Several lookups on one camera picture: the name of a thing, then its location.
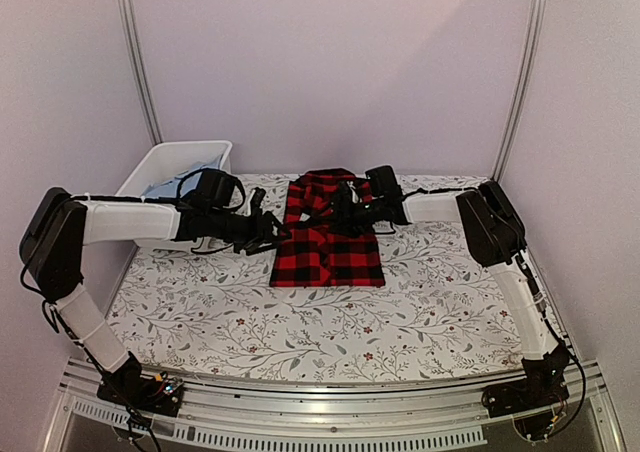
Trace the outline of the right aluminium frame post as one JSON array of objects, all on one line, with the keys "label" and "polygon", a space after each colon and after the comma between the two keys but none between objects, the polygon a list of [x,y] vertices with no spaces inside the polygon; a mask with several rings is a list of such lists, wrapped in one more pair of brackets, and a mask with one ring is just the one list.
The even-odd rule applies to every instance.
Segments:
[{"label": "right aluminium frame post", "polygon": [[505,177],[511,152],[515,144],[529,83],[535,66],[537,49],[544,23],[546,1],[547,0],[531,0],[530,2],[516,85],[507,114],[498,155],[491,174],[492,179],[497,182],[501,182]]}]

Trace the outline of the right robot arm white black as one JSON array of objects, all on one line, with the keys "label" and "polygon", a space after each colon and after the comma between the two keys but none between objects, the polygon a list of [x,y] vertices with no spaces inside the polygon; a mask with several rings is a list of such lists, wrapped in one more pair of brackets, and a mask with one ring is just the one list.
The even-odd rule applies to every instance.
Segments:
[{"label": "right robot arm white black", "polygon": [[498,285],[521,339],[527,378],[518,384],[517,399],[524,407],[537,408],[554,394],[570,353],[549,323],[543,293],[526,260],[524,225],[497,182],[406,194],[396,183],[376,183],[369,202],[356,199],[342,182],[330,199],[328,219],[333,231],[352,236],[377,222],[460,224],[471,258]]}]

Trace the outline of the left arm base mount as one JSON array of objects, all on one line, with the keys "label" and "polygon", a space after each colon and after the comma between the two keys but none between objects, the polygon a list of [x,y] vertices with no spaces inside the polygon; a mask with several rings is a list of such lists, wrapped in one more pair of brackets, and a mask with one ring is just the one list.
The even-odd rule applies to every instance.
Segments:
[{"label": "left arm base mount", "polygon": [[165,372],[151,377],[124,367],[107,373],[97,391],[103,401],[173,418],[178,416],[183,396],[184,383]]}]

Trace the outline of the light blue shirt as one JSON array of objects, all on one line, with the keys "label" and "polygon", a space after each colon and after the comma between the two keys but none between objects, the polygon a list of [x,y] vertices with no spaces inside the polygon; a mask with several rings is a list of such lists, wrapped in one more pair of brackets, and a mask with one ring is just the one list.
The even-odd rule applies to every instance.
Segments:
[{"label": "light blue shirt", "polygon": [[208,168],[219,169],[221,162],[221,155],[216,156],[209,162],[196,162],[189,169],[177,174],[173,178],[148,186],[142,193],[142,196],[147,198],[169,198],[175,197],[177,192],[180,192],[180,195],[184,196],[196,187],[199,181],[200,170]]}]

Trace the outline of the aluminium front rail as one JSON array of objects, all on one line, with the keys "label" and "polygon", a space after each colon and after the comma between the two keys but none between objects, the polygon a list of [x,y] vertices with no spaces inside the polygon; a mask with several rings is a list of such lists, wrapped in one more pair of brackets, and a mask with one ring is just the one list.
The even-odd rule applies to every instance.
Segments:
[{"label": "aluminium front rail", "polygon": [[[583,365],[586,394],[582,411],[598,428],[611,418],[608,391],[595,361]],[[177,374],[184,396],[177,423],[206,424],[224,431],[293,436],[316,432],[331,435],[399,435],[472,423],[511,421],[546,412],[551,406],[509,416],[490,417],[481,401],[490,386],[524,379],[522,372],[408,382],[311,384],[274,382],[206,374]],[[99,375],[87,362],[69,359],[59,388],[49,430],[64,430],[74,412],[97,412],[97,419],[126,419],[124,407],[97,398]]]}]

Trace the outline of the aluminium frame post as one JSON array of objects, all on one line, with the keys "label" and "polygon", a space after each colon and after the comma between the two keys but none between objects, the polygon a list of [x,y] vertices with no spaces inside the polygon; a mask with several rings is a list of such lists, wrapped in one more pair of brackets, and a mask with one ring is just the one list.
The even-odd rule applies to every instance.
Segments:
[{"label": "aluminium frame post", "polygon": [[151,87],[144,64],[143,51],[136,23],[134,0],[117,0],[122,29],[131,64],[134,85],[138,94],[143,119],[153,146],[163,142],[163,136],[153,103]]},{"label": "aluminium frame post", "polygon": [[498,155],[491,174],[492,179],[497,182],[501,182],[505,177],[511,152],[515,144],[529,83],[535,66],[537,49],[544,23],[546,1],[547,0],[531,0],[530,2],[516,85],[507,114]]}]

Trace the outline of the left aluminium frame post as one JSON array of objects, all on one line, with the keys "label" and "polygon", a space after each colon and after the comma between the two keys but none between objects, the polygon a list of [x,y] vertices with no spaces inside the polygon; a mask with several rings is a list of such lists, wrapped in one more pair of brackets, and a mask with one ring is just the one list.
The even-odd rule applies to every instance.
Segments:
[{"label": "left aluminium frame post", "polygon": [[153,103],[151,87],[144,64],[143,51],[136,23],[134,0],[117,0],[122,29],[131,64],[134,85],[138,94],[143,119],[153,146],[163,142],[163,136]]}]

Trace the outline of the red black plaid shirt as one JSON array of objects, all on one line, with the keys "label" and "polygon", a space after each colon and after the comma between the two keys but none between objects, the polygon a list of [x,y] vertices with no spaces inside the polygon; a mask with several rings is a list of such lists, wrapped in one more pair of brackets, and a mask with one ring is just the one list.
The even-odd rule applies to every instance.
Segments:
[{"label": "red black plaid shirt", "polygon": [[287,287],[382,287],[378,241],[372,228],[357,237],[337,234],[326,220],[340,184],[352,184],[363,202],[373,200],[369,184],[343,168],[308,171],[289,183],[284,225],[291,238],[281,243],[269,285]]}]

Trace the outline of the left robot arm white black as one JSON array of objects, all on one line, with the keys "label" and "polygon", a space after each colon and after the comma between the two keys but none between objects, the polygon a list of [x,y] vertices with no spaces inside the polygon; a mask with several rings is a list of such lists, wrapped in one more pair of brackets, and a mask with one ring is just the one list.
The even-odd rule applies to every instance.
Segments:
[{"label": "left robot arm white black", "polygon": [[237,253],[253,255],[276,248],[290,232],[261,208],[254,191],[249,206],[201,208],[180,199],[73,196],[49,189],[38,205],[19,245],[22,277],[28,290],[53,307],[74,340],[111,373],[111,391],[128,406],[148,398],[148,384],[125,364],[132,355],[116,337],[84,284],[84,249],[95,243],[121,241],[194,242],[213,238]]}]

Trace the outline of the white plastic bin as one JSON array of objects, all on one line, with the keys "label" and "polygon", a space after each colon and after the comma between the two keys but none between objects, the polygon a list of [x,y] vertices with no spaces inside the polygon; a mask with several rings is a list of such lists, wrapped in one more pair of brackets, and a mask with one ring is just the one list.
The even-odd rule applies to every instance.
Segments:
[{"label": "white plastic bin", "polygon": [[[231,171],[230,153],[233,144],[228,140],[167,142],[153,147],[125,180],[117,194],[142,197],[144,190],[157,182],[173,178],[196,162],[209,162],[222,156],[221,170]],[[132,240],[141,248],[189,252],[201,248],[203,238],[195,241],[175,242],[178,213],[164,204],[125,203],[115,206],[111,216],[115,230],[109,237]]]}]

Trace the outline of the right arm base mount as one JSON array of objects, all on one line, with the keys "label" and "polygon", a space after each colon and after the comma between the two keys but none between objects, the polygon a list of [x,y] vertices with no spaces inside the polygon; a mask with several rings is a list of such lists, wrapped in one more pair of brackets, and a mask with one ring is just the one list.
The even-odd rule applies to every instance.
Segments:
[{"label": "right arm base mount", "polygon": [[526,372],[523,379],[489,385],[482,391],[481,404],[495,418],[558,404],[568,398],[564,373],[552,369]]}]

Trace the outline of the floral patterned table cloth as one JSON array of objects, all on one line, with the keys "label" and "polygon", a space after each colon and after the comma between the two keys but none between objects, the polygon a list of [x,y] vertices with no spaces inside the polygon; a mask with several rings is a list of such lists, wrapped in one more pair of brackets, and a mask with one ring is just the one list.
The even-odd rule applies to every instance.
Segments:
[{"label": "floral patterned table cloth", "polygon": [[517,266],[485,269],[455,222],[378,239],[382,287],[274,288],[275,255],[142,249],[107,320],[144,364],[321,384],[501,373],[558,344]]}]

